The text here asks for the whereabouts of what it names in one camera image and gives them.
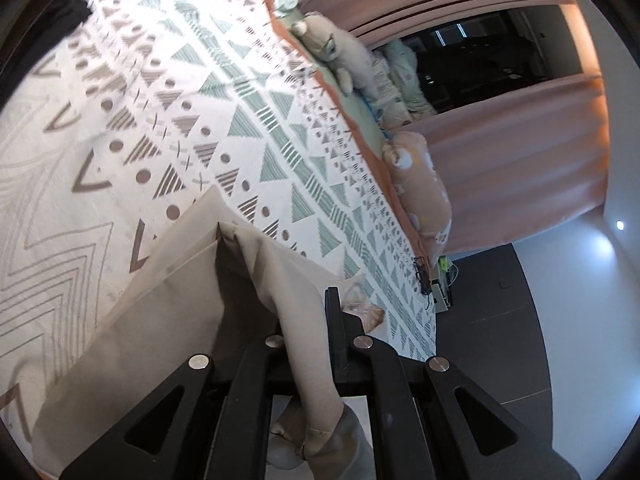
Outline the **beige plush animal toy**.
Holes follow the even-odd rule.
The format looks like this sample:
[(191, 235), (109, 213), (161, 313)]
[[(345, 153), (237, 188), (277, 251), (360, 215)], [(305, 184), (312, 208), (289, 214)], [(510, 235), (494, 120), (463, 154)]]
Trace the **beige plush animal toy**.
[(308, 13), (290, 26), (291, 34), (334, 75), (345, 96), (355, 90), (369, 101), (380, 97), (372, 56), (350, 32), (320, 13)]

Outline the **right pink curtain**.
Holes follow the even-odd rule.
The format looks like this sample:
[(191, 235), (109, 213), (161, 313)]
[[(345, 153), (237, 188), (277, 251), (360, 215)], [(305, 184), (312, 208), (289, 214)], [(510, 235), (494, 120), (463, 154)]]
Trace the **right pink curtain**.
[(450, 254), (522, 240), (605, 201), (610, 134), (599, 75), (535, 84), (410, 128), (424, 136), (450, 199)]

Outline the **black folded garment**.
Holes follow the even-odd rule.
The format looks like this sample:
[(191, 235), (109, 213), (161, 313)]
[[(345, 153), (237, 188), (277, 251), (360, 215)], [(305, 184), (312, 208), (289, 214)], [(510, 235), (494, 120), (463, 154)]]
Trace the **black folded garment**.
[(85, 0), (52, 0), (46, 22), (54, 30), (72, 32), (91, 14)]

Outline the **green bedding pile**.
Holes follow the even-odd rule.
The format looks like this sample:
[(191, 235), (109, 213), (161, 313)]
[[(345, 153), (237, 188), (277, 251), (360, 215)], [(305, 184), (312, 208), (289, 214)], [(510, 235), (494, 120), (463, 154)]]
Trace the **green bedding pile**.
[(394, 39), (372, 54), (378, 98), (369, 105), (383, 129), (395, 130), (437, 114), (422, 92), (413, 50)]

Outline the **beige jacket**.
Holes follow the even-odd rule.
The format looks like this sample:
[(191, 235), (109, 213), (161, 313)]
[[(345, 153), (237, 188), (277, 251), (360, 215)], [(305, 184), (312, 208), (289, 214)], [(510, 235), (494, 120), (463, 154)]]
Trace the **beige jacket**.
[(302, 403), (277, 434), (318, 479), (371, 479), (372, 446), (340, 398), (323, 293), (337, 278), (245, 222), (208, 190), (160, 239), (70, 370), (32, 432), (52, 476), (199, 353), (235, 356), (281, 332)]

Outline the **orange plush pillow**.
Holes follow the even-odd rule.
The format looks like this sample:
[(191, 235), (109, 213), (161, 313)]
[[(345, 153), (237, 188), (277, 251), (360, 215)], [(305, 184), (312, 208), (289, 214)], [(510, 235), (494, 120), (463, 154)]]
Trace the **orange plush pillow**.
[(383, 146), (382, 157), (425, 259), (436, 266), (447, 244), (452, 209), (426, 140), (420, 133), (398, 131)]

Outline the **patterned white bed blanket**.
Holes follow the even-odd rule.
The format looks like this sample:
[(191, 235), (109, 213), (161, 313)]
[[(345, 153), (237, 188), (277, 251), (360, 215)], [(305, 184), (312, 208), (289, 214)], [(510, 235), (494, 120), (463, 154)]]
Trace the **patterned white bed blanket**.
[(1, 115), (1, 415), (40, 468), (43, 403), (160, 239), (207, 191), (435, 344), (381, 133), (266, 0), (88, 0)]

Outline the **white bedside nightstand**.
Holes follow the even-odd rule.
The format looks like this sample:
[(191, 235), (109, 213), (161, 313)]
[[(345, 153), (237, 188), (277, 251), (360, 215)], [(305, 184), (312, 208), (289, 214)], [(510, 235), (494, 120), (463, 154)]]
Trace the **white bedside nightstand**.
[(452, 306), (451, 286), (458, 274), (458, 267), (447, 256), (439, 257), (431, 270), (432, 295), (436, 313), (446, 312)]

